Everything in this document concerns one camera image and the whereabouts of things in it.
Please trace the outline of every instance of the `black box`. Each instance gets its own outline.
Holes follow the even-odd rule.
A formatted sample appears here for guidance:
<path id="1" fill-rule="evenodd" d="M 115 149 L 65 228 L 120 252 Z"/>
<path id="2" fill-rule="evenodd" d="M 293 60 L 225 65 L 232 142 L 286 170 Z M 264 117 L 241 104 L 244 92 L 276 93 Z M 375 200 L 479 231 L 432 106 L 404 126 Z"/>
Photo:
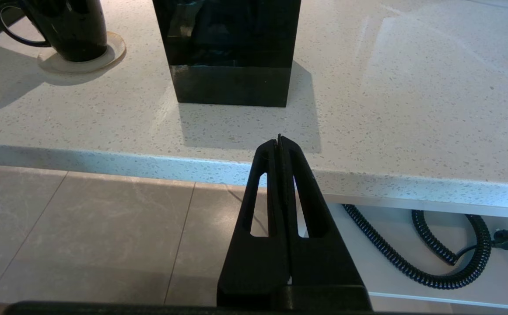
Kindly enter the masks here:
<path id="1" fill-rule="evenodd" d="M 287 104 L 301 0 L 153 0 L 179 102 Z"/>

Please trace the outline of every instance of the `coiled cable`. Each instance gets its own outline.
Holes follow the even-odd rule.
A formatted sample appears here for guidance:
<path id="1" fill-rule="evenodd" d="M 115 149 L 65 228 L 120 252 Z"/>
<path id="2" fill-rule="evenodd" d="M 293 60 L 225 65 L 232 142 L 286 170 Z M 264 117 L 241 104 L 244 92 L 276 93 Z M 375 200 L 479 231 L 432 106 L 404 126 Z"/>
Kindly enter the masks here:
<path id="1" fill-rule="evenodd" d="M 472 224 L 474 233 L 476 235 L 477 244 L 475 245 L 475 251 L 472 255 L 472 259 L 460 271 L 452 273 L 450 275 L 432 275 L 426 273 L 414 267 L 408 261 L 406 261 L 398 252 L 396 252 L 390 244 L 372 227 L 372 225 L 364 218 L 364 216 L 358 211 L 354 205 L 343 205 L 348 215 L 353 219 L 355 224 L 360 230 L 368 237 L 373 245 L 404 275 L 408 276 L 413 281 L 426 285 L 427 287 L 433 287 L 435 289 L 458 289 L 465 287 L 477 279 L 487 264 L 491 253 L 492 242 L 489 235 L 489 229 L 487 228 L 483 219 L 478 215 L 468 215 L 468 221 Z M 421 239 L 425 244 L 438 255 L 443 261 L 449 265 L 455 265 L 456 261 L 470 249 L 474 247 L 468 247 L 458 254 L 452 253 L 450 249 L 444 246 L 430 231 L 427 227 L 427 223 L 424 219 L 424 213 L 420 210 L 412 210 L 413 224 L 419 233 Z"/>

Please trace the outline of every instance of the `white coaster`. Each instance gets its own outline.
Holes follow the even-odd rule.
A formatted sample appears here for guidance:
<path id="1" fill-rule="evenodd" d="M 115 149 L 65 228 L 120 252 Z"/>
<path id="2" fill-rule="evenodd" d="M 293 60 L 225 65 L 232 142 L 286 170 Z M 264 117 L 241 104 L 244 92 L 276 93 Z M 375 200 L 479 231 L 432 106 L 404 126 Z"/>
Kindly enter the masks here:
<path id="1" fill-rule="evenodd" d="M 102 56 L 96 59 L 71 62 L 63 59 L 54 48 L 42 48 L 38 54 L 38 65 L 40 68 L 56 74 L 87 74 L 119 62 L 126 54 L 126 43 L 121 36 L 114 32 L 106 32 L 106 36 L 108 48 Z"/>

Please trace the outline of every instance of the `white quartz countertop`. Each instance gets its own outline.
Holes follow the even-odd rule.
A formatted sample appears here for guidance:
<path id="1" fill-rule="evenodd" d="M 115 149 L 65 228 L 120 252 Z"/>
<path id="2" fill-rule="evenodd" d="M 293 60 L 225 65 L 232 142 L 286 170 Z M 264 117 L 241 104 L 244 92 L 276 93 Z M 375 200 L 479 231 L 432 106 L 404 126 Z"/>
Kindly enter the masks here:
<path id="1" fill-rule="evenodd" d="M 331 199 L 508 209 L 508 1 L 302 0 L 287 108 L 178 104 L 151 0 L 102 6 L 106 71 L 0 34 L 0 164 L 243 185 L 281 133 Z"/>

